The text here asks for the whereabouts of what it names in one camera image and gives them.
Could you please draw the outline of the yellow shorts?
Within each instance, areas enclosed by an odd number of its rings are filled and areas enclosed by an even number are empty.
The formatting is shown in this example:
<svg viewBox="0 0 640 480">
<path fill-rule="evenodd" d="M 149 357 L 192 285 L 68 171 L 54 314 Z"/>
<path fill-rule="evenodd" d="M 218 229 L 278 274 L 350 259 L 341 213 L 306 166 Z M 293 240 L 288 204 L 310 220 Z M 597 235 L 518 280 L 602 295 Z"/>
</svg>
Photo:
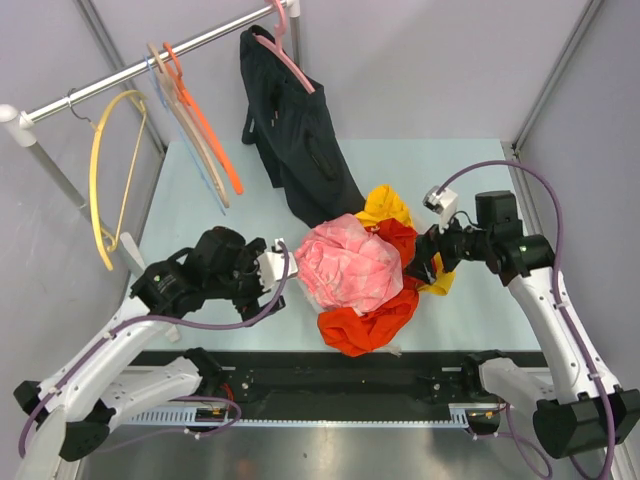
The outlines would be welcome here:
<svg viewBox="0 0 640 480">
<path fill-rule="evenodd" d="M 375 227 L 378 223 L 391 218 L 405 227 L 415 227 L 408 205 L 390 185 L 380 185 L 373 189 L 365 201 L 363 210 L 356 213 L 355 217 L 366 228 Z M 455 273 L 444 271 L 439 254 L 434 256 L 432 266 L 436 269 L 435 283 L 420 286 L 419 291 L 446 296 L 455 280 Z"/>
</svg>

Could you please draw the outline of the dark navy shorts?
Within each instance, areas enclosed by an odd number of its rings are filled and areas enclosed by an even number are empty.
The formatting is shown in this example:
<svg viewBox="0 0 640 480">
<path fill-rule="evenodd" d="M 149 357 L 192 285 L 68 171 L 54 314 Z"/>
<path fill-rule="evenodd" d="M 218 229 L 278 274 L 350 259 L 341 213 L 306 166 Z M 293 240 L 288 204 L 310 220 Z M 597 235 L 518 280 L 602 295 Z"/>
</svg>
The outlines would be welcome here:
<svg viewBox="0 0 640 480">
<path fill-rule="evenodd" d="M 248 99 L 242 142 L 254 145 L 274 188 L 308 227 L 365 205 L 338 145 L 324 86 L 307 92 L 294 73 L 258 42 L 274 37 L 259 25 L 240 36 L 240 71 Z"/>
</svg>

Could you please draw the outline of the orange shorts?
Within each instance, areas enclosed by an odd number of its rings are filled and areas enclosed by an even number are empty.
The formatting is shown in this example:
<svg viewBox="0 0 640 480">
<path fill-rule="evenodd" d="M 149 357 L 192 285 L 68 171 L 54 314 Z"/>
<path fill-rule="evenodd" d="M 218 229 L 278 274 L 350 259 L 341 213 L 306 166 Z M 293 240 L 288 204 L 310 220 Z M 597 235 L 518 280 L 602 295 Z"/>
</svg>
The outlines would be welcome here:
<svg viewBox="0 0 640 480">
<path fill-rule="evenodd" d="M 402 268 L 415 253 L 417 232 L 394 218 L 367 230 L 390 243 L 400 254 Z M 325 343 L 346 356 L 358 357 L 387 346 L 411 320 L 419 304 L 420 282 L 406 274 L 400 292 L 378 309 L 358 315 L 351 307 L 321 313 L 317 326 Z"/>
</svg>

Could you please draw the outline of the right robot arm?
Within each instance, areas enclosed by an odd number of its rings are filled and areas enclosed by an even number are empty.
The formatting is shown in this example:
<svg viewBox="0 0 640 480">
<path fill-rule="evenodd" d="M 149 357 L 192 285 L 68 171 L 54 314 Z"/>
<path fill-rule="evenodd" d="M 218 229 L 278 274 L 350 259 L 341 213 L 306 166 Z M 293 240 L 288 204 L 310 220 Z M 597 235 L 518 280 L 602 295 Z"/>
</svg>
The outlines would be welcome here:
<svg viewBox="0 0 640 480">
<path fill-rule="evenodd" d="M 408 275 L 432 284 L 438 263 L 484 263 L 528 319 L 551 379 L 530 375 L 505 353 L 489 350 L 463 363 L 461 388 L 473 401 L 497 396 L 532 418 L 539 444 L 555 459 L 622 443 L 639 421 L 639 392 L 626 390 L 600 359 L 571 305 L 555 254 L 542 235 L 525 235 L 509 191 L 480 193 L 477 221 L 462 227 L 458 197 L 434 187 L 424 199 L 439 219 L 415 242 Z"/>
</svg>

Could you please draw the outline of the orange hanger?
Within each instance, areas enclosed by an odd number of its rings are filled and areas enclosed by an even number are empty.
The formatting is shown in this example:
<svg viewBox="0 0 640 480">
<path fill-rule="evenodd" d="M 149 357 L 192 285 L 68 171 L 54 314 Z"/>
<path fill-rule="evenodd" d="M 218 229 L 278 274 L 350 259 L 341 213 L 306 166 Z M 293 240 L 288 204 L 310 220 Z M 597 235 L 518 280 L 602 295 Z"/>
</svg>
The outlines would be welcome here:
<svg viewBox="0 0 640 480">
<path fill-rule="evenodd" d="M 225 170 L 235 193 L 238 195 L 243 194 L 244 186 L 227 153 L 222 147 L 222 144 L 213 131 L 206 116 L 202 113 L 199 105 L 184 84 L 183 70 L 177 56 L 175 55 L 173 49 L 171 48 L 171 45 L 168 42 L 164 42 L 163 47 L 169 54 L 169 59 L 173 62 L 174 65 L 174 67 L 172 67 L 169 62 L 165 63 L 168 73 L 171 76 L 174 87 L 177 91 L 177 97 L 179 101 L 186 108 L 187 113 L 195 122 L 195 126 L 199 130 L 199 133 L 204 138 L 205 142 L 215 155 L 222 168 Z"/>
</svg>

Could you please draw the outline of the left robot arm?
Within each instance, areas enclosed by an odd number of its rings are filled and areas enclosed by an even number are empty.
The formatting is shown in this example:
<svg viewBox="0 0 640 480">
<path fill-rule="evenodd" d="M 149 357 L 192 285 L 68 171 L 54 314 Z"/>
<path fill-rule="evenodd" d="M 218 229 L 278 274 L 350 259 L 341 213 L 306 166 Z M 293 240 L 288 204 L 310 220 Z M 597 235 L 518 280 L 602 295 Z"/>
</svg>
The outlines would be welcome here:
<svg viewBox="0 0 640 480">
<path fill-rule="evenodd" d="M 250 328 L 283 309 L 282 292 L 297 265 L 285 242 L 269 247 L 227 227 L 205 231 L 195 247 L 150 264 L 94 338 L 64 367 L 40 382 L 23 381 L 14 397 L 28 418 L 18 440 L 27 455 L 32 429 L 56 408 L 65 420 L 61 458 L 79 460 L 128 418 L 168 401 L 213 400 L 226 382 L 222 367 L 201 347 L 120 386 L 116 379 L 147 346 L 173 326 L 204 331 Z"/>
</svg>

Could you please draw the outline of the metal clothes rail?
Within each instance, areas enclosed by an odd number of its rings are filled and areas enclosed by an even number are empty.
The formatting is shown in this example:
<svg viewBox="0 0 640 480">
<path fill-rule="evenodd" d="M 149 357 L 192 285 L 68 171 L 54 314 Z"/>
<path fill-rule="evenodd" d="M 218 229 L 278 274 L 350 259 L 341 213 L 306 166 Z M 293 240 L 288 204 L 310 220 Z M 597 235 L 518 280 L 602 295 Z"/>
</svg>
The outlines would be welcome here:
<svg viewBox="0 0 640 480">
<path fill-rule="evenodd" d="M 240 30 L 241 28 L 257 22 L 274 12 L 274 6 L 261 7 L 257 10 L 235 17 L 227 23 L 212 27 L 188 39 L 182 40 L 181 42 L 173 45 L 172 50 L 176 56 L 190 53 L 191 51 L 222 38 L 234 31 Z M 64 111 L 65 109 L 71 108 L 76 104 L 82 103 L 98 94 L 110 90 L 111 88 L 124 84 L 126 81 L 132 80 L 147 72 L 149 67 L 155 65 L 155 60 L 149 59 L 149 61 L 146 61 L 145 59 L 142 59 L 138 63 L 127 65 L 109 76 L 87 84 L 69 95 L 61 97 L 32 111 L 19 111 L 12 105 L 2 104 L 1 126 L 13 135 L 17 142 L 19 142 L 17 137 L 19 136 L 20 130 L 31 129 L 37 122 Z"/>
</svg>

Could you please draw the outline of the pink patterned shorts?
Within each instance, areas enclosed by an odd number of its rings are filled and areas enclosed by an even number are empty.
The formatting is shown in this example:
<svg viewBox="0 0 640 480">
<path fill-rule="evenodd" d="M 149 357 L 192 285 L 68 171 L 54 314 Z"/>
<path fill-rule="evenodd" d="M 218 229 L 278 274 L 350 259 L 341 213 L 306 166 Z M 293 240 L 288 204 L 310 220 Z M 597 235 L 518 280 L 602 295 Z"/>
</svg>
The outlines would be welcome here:
<svg viewBox="0 0 640 480">
<path fill-rule="evenodd" d="M 295 251 L 298 273 L 325 311 L 378 309 L 403 287 L 399 252 L 352 214 L 314 227 Z"/>
</svg>

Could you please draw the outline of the yellow hanger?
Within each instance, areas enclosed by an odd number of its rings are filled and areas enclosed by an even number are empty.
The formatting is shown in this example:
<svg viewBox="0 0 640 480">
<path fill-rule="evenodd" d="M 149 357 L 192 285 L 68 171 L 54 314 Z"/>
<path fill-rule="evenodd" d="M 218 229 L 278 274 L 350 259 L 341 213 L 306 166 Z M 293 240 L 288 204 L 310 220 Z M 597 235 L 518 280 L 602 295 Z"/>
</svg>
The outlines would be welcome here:
<svg viewBox="0 0 640 480">
<path fill-rule="evenodd" d="M 116 269 L 122 235 L 138 212 L 140 165 L 149 119 L 147 96 L 127 89 L 111 97 L 96 121 L 88 164 L 89 220 L 104 270 Z"/>
</svg>

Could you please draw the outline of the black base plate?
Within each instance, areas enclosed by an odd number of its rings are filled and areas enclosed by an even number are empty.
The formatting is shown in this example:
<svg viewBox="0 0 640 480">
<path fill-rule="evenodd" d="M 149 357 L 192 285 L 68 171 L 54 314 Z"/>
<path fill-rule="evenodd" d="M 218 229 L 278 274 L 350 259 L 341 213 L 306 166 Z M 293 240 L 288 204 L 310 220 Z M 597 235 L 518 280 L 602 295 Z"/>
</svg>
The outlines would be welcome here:
<svg viewBox="0 0 640 480">
<path fill-rule="evenodd" d="M 346 417 L 398 407 L 405 418 L 429 405 L 502 404 L 474 390 L 463 372 L 466 351 L 372 353 L 348 357 L 329 352 L 224 352 L 192 348 L 145 351 L 136 366 L 164 366 L 180 356 L 205 371 L 200 392 L 229 392 L 241 411 L 288 417 L 343 411 Z"/>
</svg>

